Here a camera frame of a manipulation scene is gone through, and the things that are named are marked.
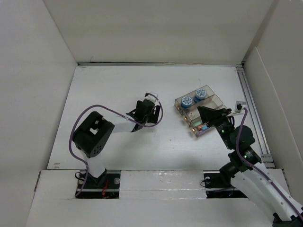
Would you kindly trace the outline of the blue round jar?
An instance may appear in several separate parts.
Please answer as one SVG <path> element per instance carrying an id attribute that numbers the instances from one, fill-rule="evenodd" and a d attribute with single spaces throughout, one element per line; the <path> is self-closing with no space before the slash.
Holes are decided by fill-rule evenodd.
<path id="1" fill-rule="evenodd" d="M 207 92 L 204 89 L 202 89 L 202 88 L 197 89 L 195 92 L 195 96 L 194 96 L 194 102 L 198 103 L 198 102 L 204 100 L 206 98 L 206 95 L 207 95 Z"/>
<path id="2" fill-rule="evenodd" d="M 184 97 L 181 98 L 180 106 L 181 106 L 183 109 L 189 108 L 192 104 L 193 104 L 193 99 L 192 99 L 192 97 L 190 97 L 190 96 L 184 96 Z"/>

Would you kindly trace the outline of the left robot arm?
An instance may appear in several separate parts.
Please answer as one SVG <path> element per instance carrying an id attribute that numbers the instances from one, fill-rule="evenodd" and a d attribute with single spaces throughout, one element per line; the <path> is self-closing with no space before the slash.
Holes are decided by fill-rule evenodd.
<path id="1" fill-rule="evenodd" d="M 97 111 L 92 111 L 81 124 L 81 117 L 92 108 L 100 107 L 109 111 L 113 117 L 106 119 Z M 155 99 L 138 100 L 135 109 L 126 114 L 118 113 L 102 105 L 88 107 L 78 117 L 69 139 L 71 155 L 85 164 L 84 180 L 94 187 L 101 187 L 106 181 L 107 169 L 102 163 L 101 152 L 109 137 L 114 133 L 134 133 L 142 128 L 151 128 L 159 124 L 163 116 L 161 104 Z"/>

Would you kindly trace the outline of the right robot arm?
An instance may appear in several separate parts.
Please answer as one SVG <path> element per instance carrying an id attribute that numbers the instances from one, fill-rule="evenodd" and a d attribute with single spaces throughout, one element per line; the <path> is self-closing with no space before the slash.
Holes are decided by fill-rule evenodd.
<path id="1" fill-rule="evenodd" d="M 202 122 L 216 128 L 227 149 L 231 150 L 229 163 L 217 173 L 205 172 L 201 185 L 217 193 L 232 188 L 239 190 L 268 216 L 274 227 L 301 227 L 302 204 L 272 177 L 251 147 L 255 139 L 252 130 L 244 124 L 248 110 L 243 105 L 240 108 L 244 116 L 238 127 L 231 109 L 197 108 Z"/>

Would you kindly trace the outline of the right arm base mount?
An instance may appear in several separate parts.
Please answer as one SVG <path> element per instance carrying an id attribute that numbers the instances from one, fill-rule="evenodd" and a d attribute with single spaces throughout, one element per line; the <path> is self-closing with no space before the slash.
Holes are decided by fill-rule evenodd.
<path id="1" fill-rule="evenodd" d="M 246 198 L 240 190 L 226 183 L 219 171 L 204 171 L 200 185 L 205 188 L 207 199 Z"/>

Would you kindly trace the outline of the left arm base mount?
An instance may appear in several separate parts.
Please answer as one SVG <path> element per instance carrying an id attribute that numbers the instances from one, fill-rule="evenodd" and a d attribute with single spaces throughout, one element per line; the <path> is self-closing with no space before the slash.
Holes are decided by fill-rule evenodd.
<path id="1" fill-rule="evenodd" d="M 77 199 L 118 199 L 120 193 L 121 172 L 106 171 L 99 178 L 88 175 L 86 182 L 85 172 L 76 172 Z"/>

